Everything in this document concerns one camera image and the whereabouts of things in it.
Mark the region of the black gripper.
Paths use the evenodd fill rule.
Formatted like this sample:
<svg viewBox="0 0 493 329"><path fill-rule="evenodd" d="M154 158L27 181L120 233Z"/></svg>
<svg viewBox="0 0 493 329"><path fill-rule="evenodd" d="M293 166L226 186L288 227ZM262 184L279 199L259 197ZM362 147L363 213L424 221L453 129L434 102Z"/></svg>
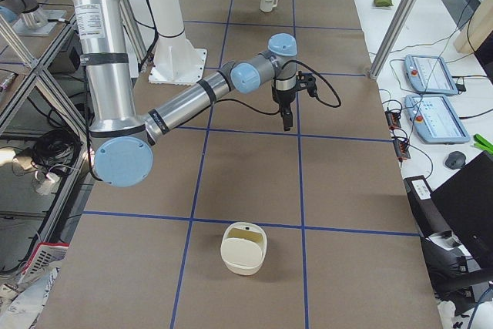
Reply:
<svg viewBox="0 0 493 329"><path fill-rule="evenodd" d="M273 101L279 106L280 115L283 121L283 130L290 131L293 127L293 114L291 103L296 98L295 88L289 90L279 90L272 88Z"/></svg>

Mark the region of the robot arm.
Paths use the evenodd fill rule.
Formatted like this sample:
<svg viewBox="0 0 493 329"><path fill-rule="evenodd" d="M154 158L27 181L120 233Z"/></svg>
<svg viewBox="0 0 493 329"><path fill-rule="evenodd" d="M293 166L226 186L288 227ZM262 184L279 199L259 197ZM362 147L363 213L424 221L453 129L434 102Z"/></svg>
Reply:
<svg viewBox="0 0 493 329"><path fill-rule="evenodd" d="M228 62L205 76L206 51L195 48L187 38L179 0L149 0L158 33L153 71L159 82L178 82L184 90L161 106L140 112L126 49L123 0L71 2L95 114L89 127L92 166L96 177L110 186L141 183L153 168L153 145L159 137L226 94L247 94L267 82L279 92L293 87L290 61L298 50L292 35L277 33L253 58Z"/></svg>

